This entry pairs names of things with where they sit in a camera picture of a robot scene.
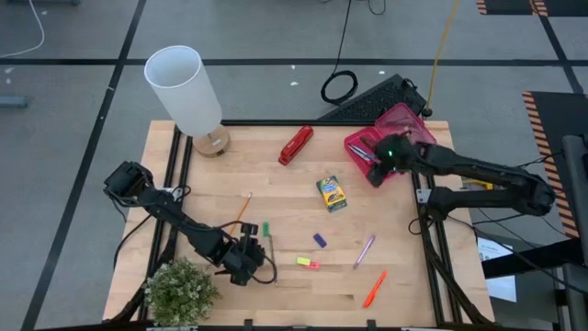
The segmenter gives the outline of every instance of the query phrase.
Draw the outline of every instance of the red stapler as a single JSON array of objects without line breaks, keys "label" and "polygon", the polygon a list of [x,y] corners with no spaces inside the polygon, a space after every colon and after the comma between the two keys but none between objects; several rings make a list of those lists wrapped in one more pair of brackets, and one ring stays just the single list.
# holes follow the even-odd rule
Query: red stapler
[{"label": "red stapler", "polygon": [[302,147],[304,147],[304,145],[308,142],[308,140],[311,137],[312,127],[310,125],[303,126],[302,129],[300,129],[300,131],[296,133],[294,138],[292,138],[288,142],[288,144],[286,144],[286,147],[282,149],[282,153],[280,153],[280,156],[277,159],[277,161],[282,165],[286,166],[288,163],[290,163],[290,161],[292,161],[294,156],[296,156],[296,154],[300,152]]}]

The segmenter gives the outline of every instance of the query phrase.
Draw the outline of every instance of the wooden lamp base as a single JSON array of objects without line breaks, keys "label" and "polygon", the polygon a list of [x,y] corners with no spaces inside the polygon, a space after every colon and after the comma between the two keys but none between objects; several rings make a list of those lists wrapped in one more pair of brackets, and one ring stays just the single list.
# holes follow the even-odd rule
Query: wooden lamp base
[{"label": "wooden lamp base", "polygon": [[213,132],[202,137],[194,138],[192,144],[194,149],[202,156],[220,156],[229,149],[231,136],[229,135],[227,128],[219,125]]}]

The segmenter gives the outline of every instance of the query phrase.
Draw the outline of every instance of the yellow crayon box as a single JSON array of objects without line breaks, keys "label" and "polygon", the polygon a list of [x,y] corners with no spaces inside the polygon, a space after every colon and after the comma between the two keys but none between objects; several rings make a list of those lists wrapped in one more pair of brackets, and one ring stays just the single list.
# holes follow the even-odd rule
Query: yellow crayon box
[{"label": "yellow crayon box", "polygon": [[345,194],[337,181],[337,177],[330,176],[319,180],[316,182],[316,187],[321,192],[324,204],[329,212],[336,211],[347,205]]}]

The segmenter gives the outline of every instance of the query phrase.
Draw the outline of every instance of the blue eraser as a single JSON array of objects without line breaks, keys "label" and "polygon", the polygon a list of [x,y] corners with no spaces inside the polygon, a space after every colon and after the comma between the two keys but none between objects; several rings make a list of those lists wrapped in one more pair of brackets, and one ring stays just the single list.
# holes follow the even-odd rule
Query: blue eraser
[{"label": "blue eraser", "polygon": [[324,239],[322,239],[320,234],[315,234],[313,238],[321,246],[321,248],[327,246],[327,242],[325,242]]}]

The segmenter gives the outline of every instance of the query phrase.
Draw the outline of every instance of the lamp shade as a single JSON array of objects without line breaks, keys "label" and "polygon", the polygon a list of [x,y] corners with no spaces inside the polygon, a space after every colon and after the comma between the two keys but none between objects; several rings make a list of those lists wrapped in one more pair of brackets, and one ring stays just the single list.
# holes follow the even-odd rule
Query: lamp shade
[{"label": "lamp shade", "polygon": [[197,51],[187,46],[164,48],[149,58],[144,74],[184,134],[203,136],[221,124],[221,105]]}]

